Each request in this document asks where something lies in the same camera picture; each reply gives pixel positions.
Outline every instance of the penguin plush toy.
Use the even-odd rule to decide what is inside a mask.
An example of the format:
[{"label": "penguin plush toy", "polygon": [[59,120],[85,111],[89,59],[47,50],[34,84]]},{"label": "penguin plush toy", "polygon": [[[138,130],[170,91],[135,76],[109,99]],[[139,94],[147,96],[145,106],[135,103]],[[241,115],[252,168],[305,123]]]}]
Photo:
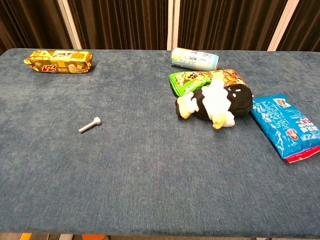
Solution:
[{"label": "penguin plush toy", "polygon": [[175,101],[178,117],[187,119],[193,114],[200,119],[212,121],[215,129],[234,126],[235,118],[250,112],[253,95],[244,84],[224,87],[223,79],[223,73],[217,72],[210,85],[178,97]]}]

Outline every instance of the plush toy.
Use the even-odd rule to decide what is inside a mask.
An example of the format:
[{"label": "plush toy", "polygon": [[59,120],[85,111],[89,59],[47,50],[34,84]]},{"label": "plush toy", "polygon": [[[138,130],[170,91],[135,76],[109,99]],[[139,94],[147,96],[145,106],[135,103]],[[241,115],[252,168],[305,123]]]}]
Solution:
[{"label": "plush toy", "polygon": [[217,72],[210,85],[178,97],[175,101],[178,117],[187,119],[193,114],[200,119],[212,121],[215,129],[234,126],[235,118],[250,112],[253,96],[244,84],[224,87],[223,79],[223,73]]}]

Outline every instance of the blue fabric table cover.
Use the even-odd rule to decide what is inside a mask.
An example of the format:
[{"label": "blue fabric table cover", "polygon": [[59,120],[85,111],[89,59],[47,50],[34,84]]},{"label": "blue fabric table cover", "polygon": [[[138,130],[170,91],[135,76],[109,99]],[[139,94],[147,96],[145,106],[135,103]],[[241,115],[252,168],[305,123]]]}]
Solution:
[{"label": "blue fabric table cover", "polygon": [[[0,57],[0,232],[320,238],[320,154],[286,163],[250,114],[178,119],[169,51],[91,50],[83,74],[32,51]],[[320,126],[320,53],[207,52]]]}]

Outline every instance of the can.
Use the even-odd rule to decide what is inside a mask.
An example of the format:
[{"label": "can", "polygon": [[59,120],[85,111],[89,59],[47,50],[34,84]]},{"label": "can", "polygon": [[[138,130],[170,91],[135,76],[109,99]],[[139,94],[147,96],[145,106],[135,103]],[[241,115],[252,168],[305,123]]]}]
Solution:
[{"label": "can", "polygon": [[171,64],[197,71],[214,71],[218,69],[219,56],[212,53],[175,47],[171,51]]}]

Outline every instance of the dark curtain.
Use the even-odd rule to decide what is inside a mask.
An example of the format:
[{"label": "dark curtain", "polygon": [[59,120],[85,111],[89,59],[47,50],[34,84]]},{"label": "dark curtain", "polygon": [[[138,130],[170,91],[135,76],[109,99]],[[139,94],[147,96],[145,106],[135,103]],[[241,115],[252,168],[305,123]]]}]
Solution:
[{"label": "dark curtain", "polygon": [[181,0],[178,47],[266,51],[287,0]]},{"label": "dark curtain", "polygon": [[0,0],[0,11],[0,54],[10,48],[73,48],[56,0]]},{"label": "dark curtain", "polygon": [[320,52],[320,0],[300,0],[278,51]]},{"label": "dark curtain", "polygon": [[168,0],[68,0],[84,49],[167,49]]}]

